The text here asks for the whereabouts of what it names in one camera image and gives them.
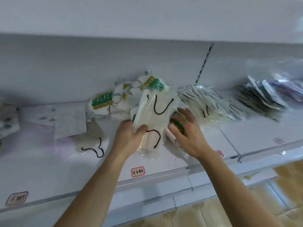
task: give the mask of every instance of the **right hand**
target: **right hand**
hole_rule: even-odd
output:
[[[179,120],[184,127],[185,135],[183,135],[173,124],[169,124],[169,130],[179,141],[181,148],[186,153],[197,159],[203,157],[204,152],[210,150],[211,148],[205,140],[194,116],[188,109],[184,110],[182,108],[178,108],[178,112],[183,114],[185,118],[180,114],[176,114],[172,116],[172,119]]]

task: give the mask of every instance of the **hand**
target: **hand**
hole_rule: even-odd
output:
[[[142,125],[136,133],[133,133],[133,121],[125,120],[120,123],[116,131],[112,152],[121,154],[127,159],[139,147],[143,135],[146,133],[147,125]]]
[[[172,119],[179,120],[184,127],[185,135],[183,135],[173,124],[169,124],[169,130],[179,141],[181,148],[186,153],[192,157],[200,158],[203,156],[204,151],[210,150],[211,148],[206,142],[191,111],[188,109],[184,110],[182,108],[178,108],[178,111],[184,116],[176,114],[172,116]]]

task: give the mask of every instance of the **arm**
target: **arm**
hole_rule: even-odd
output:
[[[184,109],[178,111],[184,116],[174,115],[173,118],[181,122],[186,136],[172,124],[169,129],[181,147],[203,165],[233,227],[282,227],[278,219],[262,206],[221,157],[210,148],[192,113]]]
[[[113,147],[103,164],[83,187],[54,227],[100,227],[126,159],[138,148],[147,126],[143,125],[134,134],[132,121],[121,122]]]

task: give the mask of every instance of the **forearm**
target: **forearm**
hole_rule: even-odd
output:
[[[199,158],[233,227],[281,226],[212,149]]]
[[[107,215],[126,158],[111,151],[55,227],[100,227]]]

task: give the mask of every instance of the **left hand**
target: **left hand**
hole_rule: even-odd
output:
[[[122,121],[116,131],[111,151],[127,159],[138,149],[147,130],[147,125],[142,125],[136,133],[133,133],[133,121]]]

